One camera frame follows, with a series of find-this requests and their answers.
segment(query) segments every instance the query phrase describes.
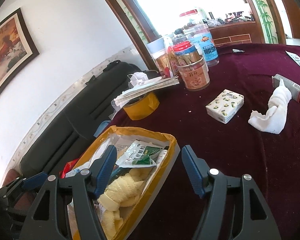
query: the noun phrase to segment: doorway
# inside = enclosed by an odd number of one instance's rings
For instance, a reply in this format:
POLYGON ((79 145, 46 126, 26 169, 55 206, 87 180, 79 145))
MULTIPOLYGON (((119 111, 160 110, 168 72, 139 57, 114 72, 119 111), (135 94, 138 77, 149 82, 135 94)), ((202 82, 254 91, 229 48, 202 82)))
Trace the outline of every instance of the doorway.
POLYGON ((300 39, 300 8, 294 0, 282 0, 288 15, 292 37, 300 39))

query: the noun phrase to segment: wooden cabinet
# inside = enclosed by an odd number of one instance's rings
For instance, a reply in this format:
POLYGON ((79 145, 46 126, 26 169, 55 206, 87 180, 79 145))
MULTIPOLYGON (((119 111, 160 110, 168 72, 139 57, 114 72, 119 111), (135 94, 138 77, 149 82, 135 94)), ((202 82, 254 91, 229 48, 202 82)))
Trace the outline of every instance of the wooden cabinet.
POLYGON ((210 28, 216 47, 225 44, 262 43, 256 22, 241 22, 210 28))

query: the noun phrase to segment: blue gripper pad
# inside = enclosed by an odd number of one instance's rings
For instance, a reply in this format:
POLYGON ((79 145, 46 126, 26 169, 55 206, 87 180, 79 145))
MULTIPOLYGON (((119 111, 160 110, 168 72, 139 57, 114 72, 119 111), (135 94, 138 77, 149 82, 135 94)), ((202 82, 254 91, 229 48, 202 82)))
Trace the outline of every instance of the blue gripper pad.
POLYGON ((44 172, 40 172, 28 179, 26 179, 22 184, 22 189, 24 191, 34 190, 35 188, 41 187, 46 181, 48 175, 44 172))
POLYGON ((186 172, 190 179, 194 193, 199 195, 200 198, 203 198, 205 195, 205 190, 203 188, 203 177, 195 163, 195 160, 197 160, 198 157, 195 155, 190 145, 186 145, 182 148, 181 158, 183 165, 186 168, 186 172))
POLYGON ((98 199, 104 193, 108 185, 111 172, 117 160, 117 149, 113 145, 109 145, 102 157, 95 160, 92 165, 99 164, 100 171, 96 177, 96 189, 94 190, 95 198, 98 199))

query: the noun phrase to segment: yellow tape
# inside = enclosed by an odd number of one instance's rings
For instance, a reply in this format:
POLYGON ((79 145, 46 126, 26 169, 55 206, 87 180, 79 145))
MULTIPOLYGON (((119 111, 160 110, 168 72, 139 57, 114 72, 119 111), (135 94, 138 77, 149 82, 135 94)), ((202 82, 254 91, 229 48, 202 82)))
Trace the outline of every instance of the yellow tape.
MULTIPOLYGON (((121 226, 120 230, 117 232, 117 234, 112 238, 112 240, 123 240, 125 236, 129 233, 130 229, 133 227, 133 225, 138 220, 138 217, 140 215, 140 212, 143 210, 143 207, 148 202, 149 198, 152 195, 152 192, 154 192, 155 188, 157 187, 160 178, 162 177, 164 171, 166 170, 169 162, 173 158, 174 150, 177 145, 177 140, 170 134, 166 133, 160 133, 160 132, 152 132, 143 128, 139 127, 117 127, 117 126, 110 126, 106 131, 104 131, 91 145, 90 147, 85 151, 85 153, 82 155, 80 160, 77 162, 77 164, 74 166, 73 169, 76 167, 81 166, 88 160, 90 160, 91 156, 94 154, 94 152, 99 148, 99 146, 106 140, 106 138, 112 134, 116 133, 117 135, 141 135, 149 138, 153 138, 162 142, 169 141, 169 149, 167 152, 167 155, 163 159, 160 168, 156 170, 155 176, 151 183, 148 185, 148 188, 143 193, 142 197, 138 200, 136 205, 133 207, 129 217, 127 220, 124 221, 123 225, 121 226)), ((76 231, 74 234, 73 240, 80 240, 79 232, 76 231)))
POLYGON ((141 120, 152 114, 158 106, 159 100, 153 92, 150 92, 138 102, 128 106, 126 105, 123 109, 126 111, 131 120, 141 120))

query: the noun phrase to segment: plastic jar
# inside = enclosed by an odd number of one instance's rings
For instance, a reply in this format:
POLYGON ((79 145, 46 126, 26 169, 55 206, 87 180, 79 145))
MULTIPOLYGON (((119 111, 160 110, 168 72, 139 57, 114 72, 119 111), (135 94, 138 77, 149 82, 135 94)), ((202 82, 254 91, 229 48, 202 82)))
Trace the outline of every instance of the plastic jar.
POLYGON ((179 73, 178 60, 177 60, 177 57, 176 57, 176 55, 174 54, 174 52, 172 50, 173 43, 172 43, 171 37, 173 38, 174 34, 172 33, 170 35, 164 36, 164 38, 163 38, 164 39, 164 46, 165 46, 165 49, 166 49, 167 54, 168 54, 172 75, 176 76, 179 73))
POLYGON ((178 68, 182 80, 189 91, 199 91, 210 84, 210 78, 203 56, 195 63, 179 66, 178 68))
POLYGON ((215 66, 219 63, 218 52, 206 24, 196 25, 184 30, 184 32, 188 36, 189 41, 195 45, 198 53, 204 55, 208 67, 215 66))
POLYGON ((172 43, 173 43, 173 45, 176 45, 178 43, 185 42, 187 40, 188 40, 188 38, 187 38, 186 35, 178 34, 178 35, 176 35, 175 37, 172 38, 172 43))
POLYGON ((172 47, 176 57, 177 57, 177 65, 185 66, 192 63, 195 63, 201 59, 197 49, 194 45, 191 44, 190 41, 184 41, 178 43, 172 47))
POLYGON ((195 25, 203 24, 201 16, 196 9, 184 12, 180 14, 179 17, 185 30, 195 25))
POLYGON ((169 61, 169 56, 164 45, 164 37, 148 43, 147 48, 150 51, 160 74, 162 76, 165 75, 167 77, 172 77, 173 73, 169 61))

